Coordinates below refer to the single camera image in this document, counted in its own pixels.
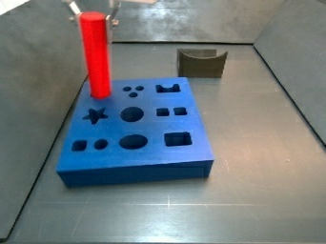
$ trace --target blue shape sorter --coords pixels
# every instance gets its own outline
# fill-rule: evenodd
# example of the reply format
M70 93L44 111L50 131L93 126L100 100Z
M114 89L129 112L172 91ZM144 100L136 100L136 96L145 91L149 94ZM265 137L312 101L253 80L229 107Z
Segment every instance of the blue shape sorter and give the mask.
M207 177L213 155L185 78L85 82L56 172L68 187Z

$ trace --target red cylinder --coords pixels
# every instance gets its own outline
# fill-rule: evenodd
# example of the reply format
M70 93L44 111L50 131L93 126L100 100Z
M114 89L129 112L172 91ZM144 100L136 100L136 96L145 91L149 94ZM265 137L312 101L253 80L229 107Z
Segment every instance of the red cylinder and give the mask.
M82 12L78 16L78 20L90 84L90 96L101 99L110 95L105 15L94 11Z

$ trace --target gray wall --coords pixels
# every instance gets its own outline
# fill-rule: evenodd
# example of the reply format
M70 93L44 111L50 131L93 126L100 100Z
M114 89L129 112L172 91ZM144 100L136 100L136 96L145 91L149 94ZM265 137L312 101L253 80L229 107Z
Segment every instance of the gray wall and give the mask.
M255 48L326 144L326 3L287 0Z
M28 192L85 78L77 28L60 1L0 16L0 240Z
M284 0L157 0L121 3L113 41L253 43ZM109 13L106 0L80 0Z

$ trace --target table surface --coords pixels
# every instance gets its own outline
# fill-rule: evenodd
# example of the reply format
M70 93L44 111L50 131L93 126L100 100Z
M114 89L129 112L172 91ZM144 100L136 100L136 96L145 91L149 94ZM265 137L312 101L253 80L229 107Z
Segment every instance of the table surface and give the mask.
M68 121L7 242L324 242L326 154L252 46L114 44L114 79L176 76L176 49L228 51L189 79L216 160L208 179L68 189Z

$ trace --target small round hole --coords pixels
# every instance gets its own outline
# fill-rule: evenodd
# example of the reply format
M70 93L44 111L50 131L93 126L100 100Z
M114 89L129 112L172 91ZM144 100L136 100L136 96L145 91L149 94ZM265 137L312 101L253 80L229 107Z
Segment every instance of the small round hole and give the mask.
M128 91L130 91L130 87L122 87L122 90L124 90L125 92L128 92Z
M136 91L141 91L142 89L144 89L142 86L137 86L137 87L136 87Z
M94 142L94 148L97 150L102 150L106 147L106 145L108 145L108 142L105 139L96 140L96 142Z
M137 96L137 93L136 92L132 92L128 96L129 97L136 97Z
M129 150L141 149L142 147L145 147L146 144L148 139L140 134L130 134L125 136L118 142L121 148Z
M144 111L137 107L128 107L120 113L121 120L125 122L136 122L142 118L142 116Z

